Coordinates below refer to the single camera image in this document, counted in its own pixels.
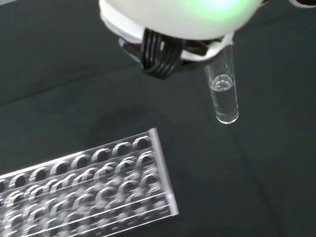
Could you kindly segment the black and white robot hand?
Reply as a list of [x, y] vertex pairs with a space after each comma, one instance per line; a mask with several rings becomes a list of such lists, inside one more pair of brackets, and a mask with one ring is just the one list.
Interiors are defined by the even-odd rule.
[[166, 79], [214, 62], [261, 0], [101, 0], [100, 18], [143, 73]]

